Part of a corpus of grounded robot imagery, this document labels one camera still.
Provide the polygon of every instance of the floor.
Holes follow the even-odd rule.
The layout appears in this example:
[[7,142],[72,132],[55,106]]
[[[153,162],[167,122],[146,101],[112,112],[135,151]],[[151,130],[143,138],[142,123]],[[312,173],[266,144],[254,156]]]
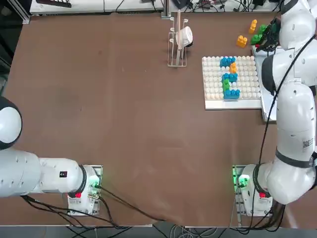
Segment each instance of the floor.
[[[158,227],[162,232],[164,232],[167,237],[170,235],[170,230],[172,228],[170,223],[157,223]],[[197,229],[198,232],[202,232],[205,229]],[[213,237],[218,237],[223,228],[218,228],[217,232]],[[111,235],[116,234],[118,231],[115,229],[98,229],[97,236],[95,231],[89,231],[84,234],[86,238],[106,238]],[[0,227],[1,238],[71,238],[73,233],[66,229],[65,227]],[[155,228],[145,228],[145,227],[135,227],[132,228],[119,236],[119,238],[164,238],[164,236],[159,233]],[[222,238],[241,238],[245,237],[237,233],[236,231],[226,230]],[[267,231],[251,231],[247,237],[257,237],[257,238],[316,238],[316,230],[297,230],[297,229],[284,229],[280,228],[274,233]]]

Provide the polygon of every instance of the blue lego brick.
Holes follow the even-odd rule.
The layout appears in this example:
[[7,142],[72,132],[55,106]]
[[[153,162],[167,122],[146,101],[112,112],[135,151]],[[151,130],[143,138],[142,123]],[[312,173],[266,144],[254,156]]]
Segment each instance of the blue lego brick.
[[231,100],[237,100],[240,97],[240,90],[226,90],[223,93],[223,99],[231,99]]
[[231,73],[229,74],[229,82],[233,83],[238,80],[238,74],[237,73]]
[[238,74],[237,73],[224,73],[222,75],[221,82],[223,83],[224,80],[229,79],[229,82],[236,82],[238,80]]
[[229,74],[228,74],[228,73],[224,73],[224,74],[222,75],[221,82],[223,83],[224,80],[226,80],[226,79],[229,79]]
[[234,57],[232,57],[232,58],[224,57],[220,60],[220,67],[230,66],[235,61],[236,61],[236,59]]

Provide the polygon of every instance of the brown table surface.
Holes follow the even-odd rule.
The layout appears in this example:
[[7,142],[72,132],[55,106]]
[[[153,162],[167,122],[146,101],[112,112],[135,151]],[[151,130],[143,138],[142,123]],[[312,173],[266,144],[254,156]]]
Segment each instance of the brown table surface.
[[[250,40],[251,21],[269,23],[273,15],[188,18],[194,45],[185,69],[167,67],[171,22],[159,14],[32,18],[23,26],[5,91],[23,116],[15,148],[102,164],[103,186],[154,216],[228,226],[231,166],[258,161],[264,123],[260,110],[205,111],[201,58],[250,55],[250,46],[235,46],[238,35]],[[263,161],[274,158],[275,147],[270,125]],[[63,205],[60,194],[33,196]],[[317,189],[288,205],[282,225],[317,228],[316,197]],[[154,222],[106,199],[122,225]],[[0,207],[1,225],[66,224],[19,197],[2,198]],[[101,214],[107,217],[104,207]]]

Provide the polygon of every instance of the orange lego brick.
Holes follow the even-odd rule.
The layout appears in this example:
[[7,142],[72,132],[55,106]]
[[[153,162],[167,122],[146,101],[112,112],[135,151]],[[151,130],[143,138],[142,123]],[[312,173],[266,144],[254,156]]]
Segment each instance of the orange lego brick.
[[237,72],[237,67],[236,66],[233,66],[233,67],[230,66],[229,72],[230,73],[236,73]]
[[258,22],[258,21],[255,20],[255,19],[252,21],[251,26],[250,26],[250,29],[249,29],[249,33],[250,33],[250,34],[253,34],[254,31],[256,30],[257,22]]
[[248,39],[243,36],[239,36],[237,39],[237,46],[244,48],[247,44]]

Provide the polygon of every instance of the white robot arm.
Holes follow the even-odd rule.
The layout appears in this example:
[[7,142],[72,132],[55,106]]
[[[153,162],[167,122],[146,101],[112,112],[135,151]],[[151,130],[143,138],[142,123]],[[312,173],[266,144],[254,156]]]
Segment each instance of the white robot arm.
[[[267,57],[262,64],[262,80],[272,94],[300,50],[314,36],[315,16],[306,0],[285,0],[281,7],[279,42],[285,52]],[[316,182],[312,154],[316,139],[316,110],[310,86],[317,84],[317,41],[302,50],[285,78],[277,96],[277,148],[275,159],[248,165],[243,174],[250,180],[242,190],[247,215],[264,216],[272,199],[288,204],[309,191]]]
[[0,97],[0,197],[29,193],[68,193],[73,209],[92,214],[96,184],[100,178],[89,165],[65,158],[38,158],[10,148],[22,131],[22,116],[16,105]]

